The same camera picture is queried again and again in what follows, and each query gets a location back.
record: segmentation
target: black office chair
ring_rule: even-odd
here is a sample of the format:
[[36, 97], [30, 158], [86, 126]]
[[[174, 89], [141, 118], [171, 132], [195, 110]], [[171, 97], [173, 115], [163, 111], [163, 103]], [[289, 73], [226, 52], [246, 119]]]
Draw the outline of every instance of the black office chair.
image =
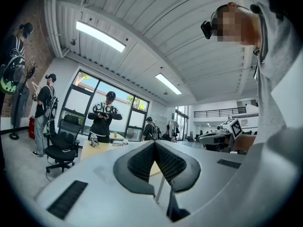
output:
[[64, 119], [60, 120], [59, 132], [57, 135], [51, 133], [44, 133], [47, 137], [47, 148], [45, 149], [46, 155], [55, 159], [58, 164], [53, 166], [47, 166], [46, 172], [49, 173], [50, 169], [62, 168], [64, 172], [65, 168], [70, 168], [68, 164], [74, 165], [73, 160], [78, 157], [78, 147], [80, 141], [77, 140], [77, 136], [80, 132], [80, 125], [78, 118], [72, 115], [65, 115]]

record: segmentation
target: white ceiling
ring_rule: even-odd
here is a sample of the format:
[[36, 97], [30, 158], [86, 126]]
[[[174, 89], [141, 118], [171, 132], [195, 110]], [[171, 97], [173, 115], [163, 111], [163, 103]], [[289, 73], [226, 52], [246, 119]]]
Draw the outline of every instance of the white ceiling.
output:
[[[238, 0], [83, 0], [84, 7], [81, 1], [56, 2], [61, 48], [70, 48], [72, 53], [133, 82], [147, 94], [156, 95], [160, 103], [188, 105], [208, 98], [222, 101], [223, 95], [239, 99], [257, 93], [254, 69], [239, 93], [244, 47], [217, 42], [215, 36], [206, 40], [200, 29], [218, 6]], [[126, 48], [120, 53], [79, 32], [75, 29], [77, 20], [110, 34]], [[70, 40], [75, 38], [73, 46]], [[160, 72], [181, 95], [155, 78]]]

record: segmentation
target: sneaker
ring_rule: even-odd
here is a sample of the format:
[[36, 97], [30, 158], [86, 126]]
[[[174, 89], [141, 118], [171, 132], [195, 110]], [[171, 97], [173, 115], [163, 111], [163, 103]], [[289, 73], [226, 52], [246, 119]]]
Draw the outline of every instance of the sneaker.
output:
[[33, 151], [32, 154], [33, 154], [33, 156], [35, 156], [35, 157], [43, 157], [43, 155], [38, 155], [37, 152], [35, 152], [35, 151]]

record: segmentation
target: coat rack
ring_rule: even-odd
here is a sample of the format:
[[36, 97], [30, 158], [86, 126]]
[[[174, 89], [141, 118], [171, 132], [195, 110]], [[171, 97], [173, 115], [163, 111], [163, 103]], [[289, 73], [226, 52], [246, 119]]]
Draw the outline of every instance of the coat rack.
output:
[[30, 79], [33, 76], [33, 74], [35, 73], [35, 68], [36, 68], [35, 64], [36, 63], [34, 63], [32, 65], [29, 62], [29, 64], [30, 64], [30, 69], [29, 70], [27, 69], [27, 75], [25, 77], [25, 81], [23, 82], [23, 85], [21, 87], [21, 92], [19, 93], [18, 98], [17, 98], [17, 103], [16, 103], [16, 107], [15, 107], [15, 112], [14, 112], [14, 114], [15, 114], [15, 117], [14, 117], [14, 128], [13, 128], [13, 132], [11, 134], [9, 134], [9, 137], [12, 140], [18, 140], [19, 139], [19, 136], [16, 134], [16, 118], [17, 118], [16, 116], [17, 116], [17, 110], [18, 110], [21, 94], [23, 92], [23, 89], [24, 89], [25, 85], [27, 84], [27, 80]]

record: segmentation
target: black railing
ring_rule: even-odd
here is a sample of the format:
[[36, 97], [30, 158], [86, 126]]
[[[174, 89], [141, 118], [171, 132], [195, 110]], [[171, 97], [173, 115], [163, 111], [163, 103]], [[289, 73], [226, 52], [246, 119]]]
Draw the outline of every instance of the black railing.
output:
[[195, 118], [202, 118], [202, 117], [224, 117], [230, 114], [245, 114], [246, 108], [239, 107], [239, 108], [226, 108], [226, 109], [218, 109], [218, 110], [207, 110], [207, 111], [194, 111]]

